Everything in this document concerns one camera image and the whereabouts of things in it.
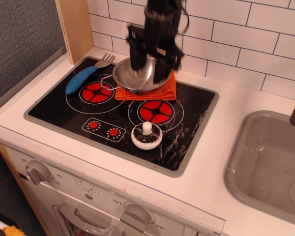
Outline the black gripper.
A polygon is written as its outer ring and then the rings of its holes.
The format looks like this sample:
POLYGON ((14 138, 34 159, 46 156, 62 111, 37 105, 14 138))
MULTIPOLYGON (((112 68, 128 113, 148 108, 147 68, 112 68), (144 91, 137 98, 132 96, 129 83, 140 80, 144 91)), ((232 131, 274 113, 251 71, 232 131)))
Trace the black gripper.
POLYGON ((145 66, 148 55, 155 58, 154 83, 167 78, 171 70, 180 68, 183 52, 176 45, 175 37, 182 13, 189 20, 188 13, 183 9, 174 9, 168 15, 146 9, 143 28, 128 26, 127 42, 130 45, 131 67, 133 70, 139 70, 145 66))

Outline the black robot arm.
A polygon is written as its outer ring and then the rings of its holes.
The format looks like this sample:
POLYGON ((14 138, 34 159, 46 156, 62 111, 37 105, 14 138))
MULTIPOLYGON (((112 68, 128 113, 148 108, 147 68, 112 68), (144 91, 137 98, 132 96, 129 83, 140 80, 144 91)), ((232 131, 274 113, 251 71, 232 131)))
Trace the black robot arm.
POLYGON ((172 70, 178 70, 183 53, 175 43, 180 15, 180 0, 149 0, 144 9, 145 26, 128 26, 132 69, 141 69, 147 55, 156 59, 153 82, 159 83, 172 70))

